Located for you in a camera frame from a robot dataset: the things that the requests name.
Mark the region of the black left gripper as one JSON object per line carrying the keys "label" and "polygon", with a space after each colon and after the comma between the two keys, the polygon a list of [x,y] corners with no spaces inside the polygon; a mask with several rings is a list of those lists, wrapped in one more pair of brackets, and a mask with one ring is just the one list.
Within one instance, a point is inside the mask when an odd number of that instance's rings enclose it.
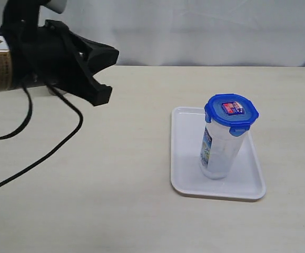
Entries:
{"label": "black left gripper", "polygon": [[117,63],[116,48],[81,37],[54,20],[38,27],[32,41],[8,34],[8,44],[13,63],[12,90],[20,88],[22,80],[27,87],[48,82],[93,106],[109,102],[112,87],[99,83],[94,75]]}

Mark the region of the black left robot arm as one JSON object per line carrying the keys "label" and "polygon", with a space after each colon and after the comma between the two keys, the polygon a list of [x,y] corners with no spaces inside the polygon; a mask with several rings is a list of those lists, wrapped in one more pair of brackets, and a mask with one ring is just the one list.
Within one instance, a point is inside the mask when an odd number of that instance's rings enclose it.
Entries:
{"label": "black left robot arm", "polygon": [[49,83],[93,106],[109,102],[112,87],[94,75],[117,62],[116,48],[83,38],[60,21],[46,20],[27,41],[23,30],[22,23],[0,30],[0,92]]}

